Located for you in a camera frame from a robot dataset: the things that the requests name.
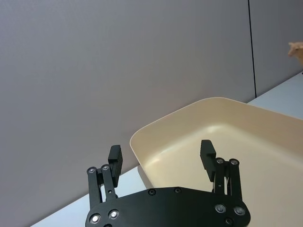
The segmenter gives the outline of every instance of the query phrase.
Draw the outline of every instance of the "wooden animal figure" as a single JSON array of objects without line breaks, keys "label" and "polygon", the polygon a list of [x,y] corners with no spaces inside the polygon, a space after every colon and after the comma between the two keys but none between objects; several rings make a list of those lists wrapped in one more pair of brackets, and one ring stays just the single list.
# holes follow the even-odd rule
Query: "wooden animal figure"
[{"label": "wooden animal figure", "polygon": [[290,51],[288,56],[295,56],[303,65],[303,42],[288,43],[290,45]]}]

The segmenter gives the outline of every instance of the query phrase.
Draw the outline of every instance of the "screw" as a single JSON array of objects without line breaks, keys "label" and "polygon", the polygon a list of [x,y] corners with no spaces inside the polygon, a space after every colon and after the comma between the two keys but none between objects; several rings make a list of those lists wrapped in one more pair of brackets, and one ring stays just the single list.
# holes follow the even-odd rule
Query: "screw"
[{"label": "screw", "polygon": [[238,163],[238,161],[237,161],[237,160],[235,160],[235,159],[232,159],[232,160],[231,160],[231,163],[232,163],[233,165],[237,165],[237,164],[239,164],[239,163]]},{"label": "screw", "polygon": [[245,210],[242,207],[235,207],[233,210],[237,215],[243,216],[245,214]]},{"label": "screw", "polygon": [[180,193],[181,192],[181,189],[180,188],[175,188],[175,193]]},{"label": "screw", "polygon": [[150,189],[150,190],[148,190],[148,194],[149,195],[155,195],[156,194],[156,190]]},{"label": "screw", "polygon": [[225,206],[223,206],[222,204],[217,204],[214,208],[218,213],[224,213],[226,211]]},{"label": "screw", "polygon": [[93,173],[93,172],[95,172],[95,168],[90,168],[89,173]]},{"label": "screw", "polygon": [[230,219],[230,218],[226,218],[226,219],[225,219],[225,223],[226,223],[226,225],[228,225],[228,226],[233,226],[233,221],[232,221],[232,219]]},{"label": "screw", "polygon": [[103,169],[103,170],[108,170],[108,169],[109,169],[109,166],[107,166],[107,165],[106,165],[106,166],[103,166],[102,169]]},{"label": "screw", "polygon": [[109,218],[110,218],[110,219],[116,219],[118,216],[119,216],[119,211],[117,211],[117,210],[112,210],[112,211],[109,213]]},{"label": "screw", "polygon": [[217,158],[217,163],[222,164],[224,160],[222,158]]},{"label": "screw", "polygon": [[90,222],[91,224],[96,224],[100,221],[101,216],[99,214],[95,214],[91,217]]}]

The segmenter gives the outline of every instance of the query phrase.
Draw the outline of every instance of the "gray wall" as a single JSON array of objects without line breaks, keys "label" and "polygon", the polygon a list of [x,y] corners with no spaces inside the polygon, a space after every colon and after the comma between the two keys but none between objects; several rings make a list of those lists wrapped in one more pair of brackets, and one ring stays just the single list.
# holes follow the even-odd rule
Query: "gray wall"
[{"label": "gray wall", "polygon": [[0,220],[33,224],[88,192],[86,169],[211,96],[254,97],[242,0],[0,0]]},{"label": "gray wall", "polygon": [[250,0],[257,95],[300,72],[289,42],[303,40],[302,0]]}]

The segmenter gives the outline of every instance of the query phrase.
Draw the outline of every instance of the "table surface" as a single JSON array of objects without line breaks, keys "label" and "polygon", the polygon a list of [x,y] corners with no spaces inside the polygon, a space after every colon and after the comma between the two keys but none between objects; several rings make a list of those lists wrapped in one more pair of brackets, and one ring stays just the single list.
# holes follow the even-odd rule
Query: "table surface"
[{"label": "table surface", "polygon": [[[250,105],[303,119],[303,75],[292,77],[286,82],[249,102]],[[119,178],[116,194],[119,197],[146,189],[138,167],[131,169]],[[54,214],[34,224],[32,227],[84,227],[89,212],[89,195],[85,195]]]}]

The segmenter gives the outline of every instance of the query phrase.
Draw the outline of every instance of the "bolt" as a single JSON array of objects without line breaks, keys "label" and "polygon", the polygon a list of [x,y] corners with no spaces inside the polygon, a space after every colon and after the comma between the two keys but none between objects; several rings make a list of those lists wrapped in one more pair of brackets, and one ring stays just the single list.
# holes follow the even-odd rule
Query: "bolt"
[{"label": "bolt", "polygon": [[119,212],[118,212],[117,210],[112,210],[112,211],[109,213],[109,218],[110,218],[110,219],[116,219],[118,216],[119,216]]},{"label": "bolt", "polygon": [[109,166],[107,166],[107,165],[106,165],[106,166],[103,166],[102,169],[103,169],[103,170],[108,170],[108,169],[109,169]]},{"label": "bolt", "polygon": [[225,223],[226,223],[226,225],[228,225],[228,226],[233,226],[233,221],[232,221],[232,219],[230,219],[230,218],[226,218],[226,219],[225,219]]},{"label": "bolt", "polygon": [[235,207],[233,210],[237,215],[243,216],[245,214],[245,210],[242,207]]},{"label": "bolt", "polygon": [[180,188],[175,188],[175,193],[180,193],[181,192],[181,189]]},{"label": "bolt", "polygon": [[224,213],[226,211],[225,206],[223,206],[222,204],[217,204],[214,208],[218,213]]},{"label": "bolt", "polygon": [[224,160],[222,158],[217,158],[217,163],[222,164]]},{"label": "bolt", "polygon": [[156,190],[150,189],[150,190],[148,190],[148,194],[149,195],[155,195],[156,194]]},{"label": "bolt", "polygon": [[89,173],[93,173],[93,172],[95,172],[95,168],[90,168]]},{"label": "bolt", "polygon": [[232,163],[233,165],[237,165],[237,164],[239,164],[239,163],[238,163],[238,161],[237,161],[237,160],[235,160],[235,159],[232,159],[232,160],[231,160],[231,163]]},{"label": "bolt", "polygon": [[90,222],[91,224],[96,224],[100,221],[100,215],[99,214],[95,214],[94,216],[91,217]]}]

